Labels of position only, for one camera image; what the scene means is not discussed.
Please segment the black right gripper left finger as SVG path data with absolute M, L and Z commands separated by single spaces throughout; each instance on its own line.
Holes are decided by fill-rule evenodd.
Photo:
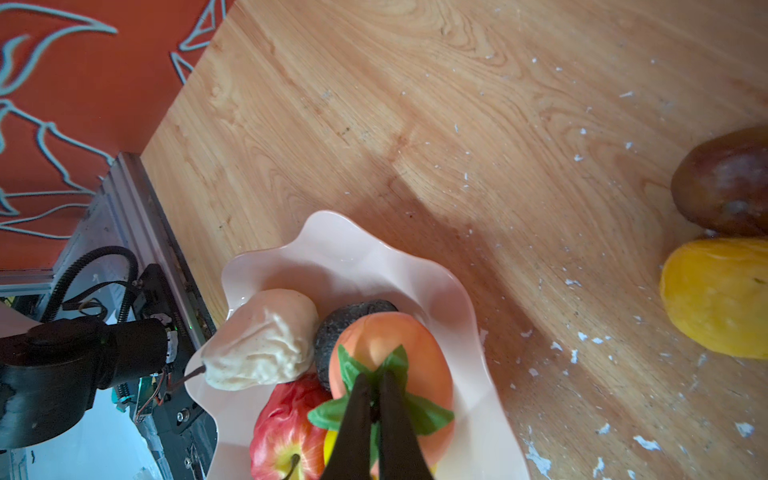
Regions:
M 351 390 L 334 449 L 322 480 L 370 478 L 371 386 L 360 374 Z

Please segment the yellow fake pear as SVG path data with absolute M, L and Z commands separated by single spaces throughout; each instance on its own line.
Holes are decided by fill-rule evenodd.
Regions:
M 686 243 L 665 261 L 660 295 L 669 320 L 716 353 L 767 358 L 767 240 Z

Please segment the yellow fake lemon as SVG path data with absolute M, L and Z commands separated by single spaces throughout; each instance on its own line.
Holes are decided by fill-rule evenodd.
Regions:
M 323 446 L 323 458 L 324 458 L 325 466 L 327 466 L 330 461 L 337 438 L 338 438 L 337 431 L 328 430 L 326 432 L 326 436 L 324 439 L 324 446 Z

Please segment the white fake garlic bulb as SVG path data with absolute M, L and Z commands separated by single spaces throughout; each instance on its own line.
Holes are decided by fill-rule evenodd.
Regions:
M 207 384 L 241 391 L 298 379 L 313 363 L 319 323 L 315 303 L 298 291 L 253 295 L 203 346 Z

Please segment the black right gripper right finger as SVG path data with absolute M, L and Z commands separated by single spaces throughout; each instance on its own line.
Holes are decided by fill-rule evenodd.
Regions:
M 379 474 L 382 480 L 433 480 L 393 372 L 379 381 Z

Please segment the brown fake passion fruit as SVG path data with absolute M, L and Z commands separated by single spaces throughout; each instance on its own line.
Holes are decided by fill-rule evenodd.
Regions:
M 682 160 L 671 180 L 677 210 L 690 222 L 731 236 L 767 234 L 767 128 L 707 141 Z

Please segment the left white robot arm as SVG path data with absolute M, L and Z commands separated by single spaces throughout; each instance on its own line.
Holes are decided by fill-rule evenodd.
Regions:
M 128 264 L 126 279 L 118 283 L 124 295 L 113 324 L 93 296 L 104 283 L 67 294 L 86 266 L 107 256 L 123 257 Z M 141 270 L 125 247 L 99 247 L 71 264 L 55 284 L 39 324 L 1 341 L 2 449 L 33 446 L 71 429 L 92 408 L 99 390 L 166 373 L 178 351 L 175 315 L 135 320 L 129 315 L 138 299 L 152 306 L 168 297 L 162 268 L 151 263 Z

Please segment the red fake strawberry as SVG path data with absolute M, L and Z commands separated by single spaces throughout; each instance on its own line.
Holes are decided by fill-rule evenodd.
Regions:
M 336 439 L 325 479 L 431 479 L 454 435 L 453 378 L 435 337 L 402 312 L 363 316 L 335 341 L 332 398 L 308 414 Z

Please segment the red fake apple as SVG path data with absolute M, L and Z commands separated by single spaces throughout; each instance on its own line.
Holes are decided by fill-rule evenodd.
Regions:
M 331 399 L 315 374 L 280 384 L 259 414 L 250 444 L 255 479 L 318 479 L 324 468 L 326 431 L 308 414 Z

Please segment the pink scalloped fruit bowl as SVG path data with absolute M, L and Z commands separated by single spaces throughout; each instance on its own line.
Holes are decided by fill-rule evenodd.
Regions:
M 311 298 L 322 316 L 369 299 L 386 299 L 414 316 L 435 337 L 454 381 L 455 435 L 437 478 L 528 478 L 487 368 L 472 302 L 445 267 L 324 210 L 311 214 L 292 242 L 233 258 L 221 282 L 230 312 L 262 290 L 284 288 Z

